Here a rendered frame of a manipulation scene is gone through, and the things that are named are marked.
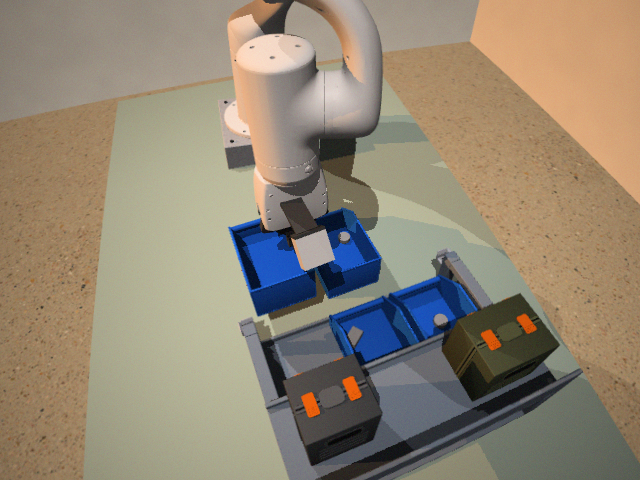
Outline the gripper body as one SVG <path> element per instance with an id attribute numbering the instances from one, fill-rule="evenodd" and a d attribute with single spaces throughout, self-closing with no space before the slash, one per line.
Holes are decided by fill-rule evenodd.
<path id="1" fill-rule="evenodd" d="M 290 183 L 268 180 L 255 167 L 254 191 L 258 213 L 262 214 L 263 225 L 268 231 L 291 227 L 280 206 L 281 202 L 301 197 L 313 219 L 323 216 L 328 210 L 328 193 L 320 160 L 313 174 Z"/>

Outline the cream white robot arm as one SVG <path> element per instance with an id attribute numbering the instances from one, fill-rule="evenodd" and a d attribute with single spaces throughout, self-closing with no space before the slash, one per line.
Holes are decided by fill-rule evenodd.
<path id="1" fill-rule="evenodd" d="M 294 1 L 333 27 L 343 50 L 340 70 L 318 70 L 308 40 L 279 34 Z M 257 170 L 266 179 L 305 179 L 319 166 L 318 139 L 360 138 L 376 129 L 382 45 L 362 0 L 254 0 L 231 14 L 228 37 L 236 101 L 225 111 L 225 124 L 251 139 Z M 316 224 L 301 197 L 280 206 L 304 271 L 335 260 L 325 226 Z"/>

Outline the blue bin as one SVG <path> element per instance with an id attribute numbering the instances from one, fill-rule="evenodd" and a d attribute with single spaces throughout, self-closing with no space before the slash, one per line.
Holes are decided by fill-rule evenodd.
<path id="1" fill-rule="evenodd" d="M 331 315 L 329 325 L 343 356 L 355 353 L 360 365 L 419 343 L 401 309 L 385 296 Z M 355 349 L 346 337 L 353 325 L 364 331 Z"/>
<path id="2" fill-rule="evenodd" d="M 460 284 L 441 275 L 394 292 L 388 299 L 401 309 L 419 342 L 454 328 L 458 319 L 478 311 Z M 433 324 L 436 314 L 448 318 L 446 327 Z"/>
<path id="3" fill-rule="evenodd" d="M 382 258 L 353 211 L 341 208 L 315 222 L 325 226 L 335 257 L 314 268 L 328 299 L 378 282 Z M 341 232 L 350 234 L 348 243 L 338 241 Z"/>
<path id="4" fill-rule="evenodd" d="M 317 297 L 315 269 L 300 267 L 286 235 L 262 233 L 260 219 L 228 227 L 257 317 Z"/>

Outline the olive green case with orange latches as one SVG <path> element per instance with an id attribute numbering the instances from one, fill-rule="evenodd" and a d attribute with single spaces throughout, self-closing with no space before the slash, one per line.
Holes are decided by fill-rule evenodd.
<path id="1" fill-rule="evenodd" d="M 458 319 L 442 352 L 473 402 L 531 374 L 559 346 L 519 293 Z"/>

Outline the grey metal shelf frame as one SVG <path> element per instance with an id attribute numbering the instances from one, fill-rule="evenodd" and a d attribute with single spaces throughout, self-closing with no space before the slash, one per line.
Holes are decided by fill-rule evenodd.
<path id="1" fill-rule="evenodd" d="M 455 251 L 436 259 L 438 275 L 455 275 L 478 310 L 493 305 Z M 374 439 L 311 466 L 283 380 L 344 357 L 329 317 L 261 342 L 253 317 L 240 322 L 289 480 L 393 480 L 531 412 L 583 373 L 556 380 L 542 362 L 472 402 L 442 352 L 450 329 L 361 366 L 383 412 Z"/>

